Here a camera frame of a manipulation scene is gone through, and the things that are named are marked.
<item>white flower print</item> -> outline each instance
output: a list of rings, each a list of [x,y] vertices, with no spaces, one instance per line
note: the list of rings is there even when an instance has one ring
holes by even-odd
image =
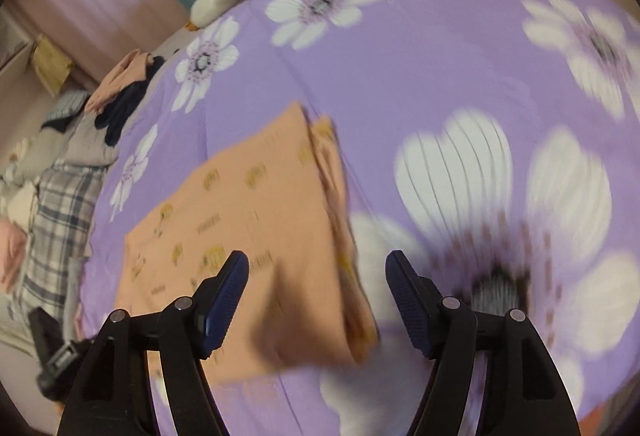
[[[291,43],[302,50],[325,35],[329,22],[350,28],[362,20],[359,7],[380,0],[273,0],[266,9],[267,17],[282,23],[271,38],[276,46]]]
[[[113,207],[111,212],[111,221],[118,212],[122,212],[125,202],[129,198],[131,193],[131,187],[137,182],[145,173],[146,166],[149,164],[149,159],[146,158],[151,146],[154,145],[156,137],[158,136],[158,125],[155,124],[148,133],[142,137],[133,155],[127,158],[122,169],[122,176],[120,181],[116,185],[116,189],[111,196],[109,205]]]
[[[204,29],[187,47],[186,59],[175,67],[175,79],[182,83],[171,111],[189,113],[204,99],[214,72],[223,71],[238,60],[238,49],[231,44],[240,26],[233,17],[220,18]]]
[[[612,212],[606,168],[569,129],[556,127],[532,158],[526,216],[510,222],[513,166],[500,124],[463,110],[444,129],[440,137],[410,137],[396,161],[406,209],[441,247],[430,254],[433,278],[437,283],[460,267],[457,279],[464,281],[462,275],[487,272],[493,261],[511,275],[530,272],[529,316],[577,410],[582,372],[576,369],[620,342],[640,302],[634,255],[601,254]],[[571,286],[562,281],[567,275],[583,277]]]
[[[532,16],[523,24],[529,40],[563,54],[578,86],[615,120],[625,115],[623,88],[640,117],[640,46],[627,40],[622,22],[595,8],[585,17],[569,0],[548,2],[522,0]]]
[[[358,273],[381,347],[362,369],[322,372],[322,396],[340,417],[341,436],[405,434],[427,384],[431,365],[411,346],[386,285],[385,258],[394,249],[443,294],[470,291],[495,261],[511,275],[528,268],[527,314],[579,410],[583,366],[620,342],[638,309],[640,268],[629,251],[602,251],[612,204],[607,171],[567,127],[553,129],[534,152],[526,212],[517,221],[509,217],[512,179],[500,124],[461,109],[441,135],[407,138],[396,158],[399,194],[428,251],[389,219],[351,216]],[[481,386],[482,369],[476,366],[472,391]],[[461,434],[475,434],[480,406],[481,394],[471,395]]]

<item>gray cloth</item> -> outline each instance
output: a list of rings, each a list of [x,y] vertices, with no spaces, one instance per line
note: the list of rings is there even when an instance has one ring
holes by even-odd
[[[118,159],[118,149],[104,143],[106,130],[96,129],[95,113],[82,117],[60,159],[73,165],[106,167]]]
[[[88,257],[73,257],[69,260],[66,276],[66,300],[62,314],[62,336],[65,340],[77,340],[76,312],[80,303],[80,283],[84,273],[84,264]]]

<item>folded cloth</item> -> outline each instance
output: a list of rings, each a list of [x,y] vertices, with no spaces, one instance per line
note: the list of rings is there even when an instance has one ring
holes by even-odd
[[[146,88],[163,64],[164,59],[162,57],[154,57],[153,63],[146,65],[145,79],[129,84],[95,118],[96,129],[107,128],[104,143],[109,147],[114,147],[120,140],[124,125],[142,102],[146,94]]]
[[[149,54],[139,50],[129,52],[102,79],[100,86],[97,87],[84,105],[84,112],[97,111],[101,113],[104,106],[132,82],[146,79],[147,64],[150,64]]]
[[[291,105],[197,168],[126,236],[115,305],[159,311],[242,250],[249,282],[224,344],[203,362],[210,383],[363,362],[378,336],[347,217],[331,122],[309,127]],[[149,368],[160,370],[157,355]]]

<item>floral bedsheet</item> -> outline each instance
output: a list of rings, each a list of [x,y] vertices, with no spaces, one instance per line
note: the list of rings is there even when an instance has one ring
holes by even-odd
[[[361,369],[214,387],[234,436],[405,434],[430,364],[386,287],[391,249],[443,293],[468,291],[494,261],[526,277],[580,418],[638,372],[640,25],[612,1],[248,0],[170,63],[96,207],[87,333],[113,306],[126,233],[298,100],[335,121],[382,336]]]

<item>orange pillow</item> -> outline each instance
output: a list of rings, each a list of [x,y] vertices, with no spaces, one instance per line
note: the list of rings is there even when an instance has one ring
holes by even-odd
[[[24,259],[27,235],[6,218],[0,218],[0,291],[14,287]]]

